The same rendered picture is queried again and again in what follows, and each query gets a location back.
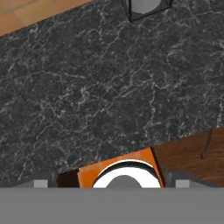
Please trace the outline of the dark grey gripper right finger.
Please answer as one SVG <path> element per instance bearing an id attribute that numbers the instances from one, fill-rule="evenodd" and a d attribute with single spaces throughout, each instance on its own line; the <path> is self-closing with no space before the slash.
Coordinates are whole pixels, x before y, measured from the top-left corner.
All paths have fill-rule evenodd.
<path id="1" fill-rule="evenodd" d="M 216 184 L 196 178 L 185 171 L 171 171 L 165 176 L 164 180 L 165 186 L 168 188 L 218 187 Z"/>

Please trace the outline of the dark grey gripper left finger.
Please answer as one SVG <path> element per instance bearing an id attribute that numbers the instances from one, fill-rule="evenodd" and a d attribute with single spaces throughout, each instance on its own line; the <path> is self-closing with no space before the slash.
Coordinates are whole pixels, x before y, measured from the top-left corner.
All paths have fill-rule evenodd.
<path id="1" fill-rule="evenodd" d="M 11 187 L 19 188 L 49 188 L 56 187 L 57 184 L 57 174 L 53 172 L 45 172 L 42 174 L 34 175 L 26 180 L 18 181 L 12 184 Z"/>

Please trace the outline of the open drawer with orange inside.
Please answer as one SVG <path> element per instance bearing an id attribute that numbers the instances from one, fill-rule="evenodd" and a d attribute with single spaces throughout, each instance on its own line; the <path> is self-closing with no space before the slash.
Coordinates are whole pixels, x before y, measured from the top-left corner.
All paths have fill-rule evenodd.
<path id="1" fill-rule="evenodd" d="M 137 159 L 152 165 L 155 168 L 156 174 L 162 183 L 162 188 L 165 186 L 165 181 L 161 171 L 159 170 L 159 164 L 157 162 L 155 153 L 153 152 L 152 148 L 146 148 L 121 155 L 120 157 L 114 157 L 95 164 L 87 165 L 78 169 L 64 171 L 57 175 L 58 187 L 93 188 L 92 184 L 104 168 L 114 162 L 118 162 L 119 160 L 124 159 Z"/>

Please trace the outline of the white ladle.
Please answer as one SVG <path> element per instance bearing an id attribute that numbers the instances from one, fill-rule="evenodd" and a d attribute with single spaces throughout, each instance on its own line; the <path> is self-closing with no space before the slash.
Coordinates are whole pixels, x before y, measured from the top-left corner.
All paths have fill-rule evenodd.
<path id="1" fill-rule="evenodd" d="M 155 168 L 144 161 L 124 159 L 104 168 L 92 184 L 93 188 L 107 188 L 113 180 L 120 177 L 134 179 L 141 188 L 162 188 Z"/>

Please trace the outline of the brown wooden cupboard front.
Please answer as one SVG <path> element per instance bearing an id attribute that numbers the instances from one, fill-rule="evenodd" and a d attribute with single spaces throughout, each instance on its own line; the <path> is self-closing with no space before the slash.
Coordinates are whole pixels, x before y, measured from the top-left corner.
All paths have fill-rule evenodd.
<path id="1" fill-rule="evenodd" d="M 198 179 L 224 187 L 224 128 L 213 130 L 206 156 L 201 159 L 208 132 L 154 146 L 163 174 L 189 172 Z"/>

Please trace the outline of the grey round object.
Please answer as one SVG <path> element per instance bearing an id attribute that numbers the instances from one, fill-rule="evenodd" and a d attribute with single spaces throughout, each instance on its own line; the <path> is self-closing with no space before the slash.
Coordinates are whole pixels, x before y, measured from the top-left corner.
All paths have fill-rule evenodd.
<path id="1" fill-rule="evenodd" d="M 161 3 L 161 0 L 131 0 L 131 8 L 135 13 L 145 14 L 155 10 Z"/>

